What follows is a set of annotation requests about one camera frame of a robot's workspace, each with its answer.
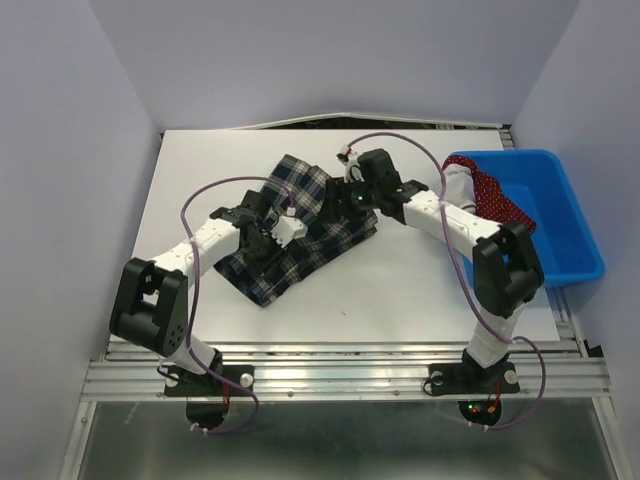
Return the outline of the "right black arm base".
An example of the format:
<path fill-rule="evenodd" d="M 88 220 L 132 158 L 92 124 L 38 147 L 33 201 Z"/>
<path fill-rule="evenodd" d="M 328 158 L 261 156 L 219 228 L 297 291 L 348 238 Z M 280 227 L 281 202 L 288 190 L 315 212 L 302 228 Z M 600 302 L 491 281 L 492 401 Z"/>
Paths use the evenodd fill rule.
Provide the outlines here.
<path fill-rule="evenodd" d="M 430 397 L 459 396 L 458 410 L 471 425 L 496 427 L 502 415 L 502 396 L 520 392 L 519 377 L 511 362 L 488 369 L 463 363 L 428 367 L 422 391 Z"/>

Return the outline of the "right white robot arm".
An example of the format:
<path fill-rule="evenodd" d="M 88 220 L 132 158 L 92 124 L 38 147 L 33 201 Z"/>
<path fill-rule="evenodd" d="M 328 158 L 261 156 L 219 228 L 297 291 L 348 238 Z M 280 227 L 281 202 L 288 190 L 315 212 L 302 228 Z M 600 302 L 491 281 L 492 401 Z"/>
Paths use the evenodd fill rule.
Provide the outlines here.
<path fill-rule="evenodd" d="M 326 183 L 319 217 L 326 222 L 356 219 L 377 210 L 402 225 L 443 241 L 452 256 L 472 264 L 473 279 L 462 284 L 478 318 L 460 366 L 463 384 L 482 390 L 496 378 L 524 305 L 544 284 L 544 273 L 527 228 L 483 219 L 442 200 L 428 186 L 402 181 L 384 149 L 362 154 L 346 147 L 337 155 L 341 177 Z"/>

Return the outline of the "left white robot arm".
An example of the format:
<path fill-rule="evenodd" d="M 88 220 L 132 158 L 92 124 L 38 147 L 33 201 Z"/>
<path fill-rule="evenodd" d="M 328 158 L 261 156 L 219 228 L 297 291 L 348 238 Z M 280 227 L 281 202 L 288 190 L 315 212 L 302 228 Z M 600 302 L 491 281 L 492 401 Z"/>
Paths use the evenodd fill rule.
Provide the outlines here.
<path fill-rule="evenodd" d="M 188 372 L 188 382 L 199 393 L 215 392 L 222 384 L 222 356 L 189 332 L 189 291 L 208 269 L 234 253 L 259 272 L 266 270 L 281 251 L 263 226 L 269 210 L 266 197 L 249 190 L 240 205 L 218 208 L 195 234 L 164 254 L 129 260 L 110 333 Z"/>

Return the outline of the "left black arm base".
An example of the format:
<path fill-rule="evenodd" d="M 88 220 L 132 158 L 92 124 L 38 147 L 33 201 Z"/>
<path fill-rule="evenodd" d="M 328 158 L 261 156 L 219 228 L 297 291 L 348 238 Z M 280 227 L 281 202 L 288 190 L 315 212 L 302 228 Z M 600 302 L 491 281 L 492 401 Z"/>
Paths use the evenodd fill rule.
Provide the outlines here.
<path fill-rule="evenodd" d="M 196 375 L 176 365 L 161 365 L 156 372 L 164 379 L 165 397 L 186 401 L 185 416 L 192 431 L 207 436 L 231 434 L 248 426 L 256 416 L 257 407 L 246 420 L 236 421 L 231 415 L 232 399 L 251 399 L 255 377 L 252 365 L 228 365 L 222 368 L 222 375 L 226 379 L 248 392 L 232 388 L 207 373 Z"/>

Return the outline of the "red polka dot skirt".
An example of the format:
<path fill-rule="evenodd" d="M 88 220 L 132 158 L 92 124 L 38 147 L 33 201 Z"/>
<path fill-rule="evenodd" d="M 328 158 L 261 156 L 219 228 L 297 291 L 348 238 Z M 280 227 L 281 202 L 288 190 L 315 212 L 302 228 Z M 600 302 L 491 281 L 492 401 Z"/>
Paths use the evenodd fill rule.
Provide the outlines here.
<path fill-rule="evenodd" d="M 481 218 L 501 224 L 518 222 L 533 234 L 536 223 L 503 192 L 500 183 L 470 158 L 450 155 L 443 164 L 445 200 Z"/>

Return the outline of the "navy plaid pleated skirt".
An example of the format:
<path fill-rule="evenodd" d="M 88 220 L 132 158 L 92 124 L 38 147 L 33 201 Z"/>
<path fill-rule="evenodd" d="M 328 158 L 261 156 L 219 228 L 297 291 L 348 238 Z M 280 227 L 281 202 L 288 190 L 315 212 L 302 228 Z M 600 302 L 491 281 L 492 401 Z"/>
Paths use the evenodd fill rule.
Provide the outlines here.
<path fill-rule="evenodd" d="M 378 217 L 372 212 L 331 223 L 319 219 L 328 179 L 318 166 L 291 155 L 282 157 L 260 190 L 270 204 L 262 232 L 275 250 L 261 259 L 237 252 L 215 264 L 216 271 L 254 304 L 271 305 L 289 287 L 377 232 Z"/>

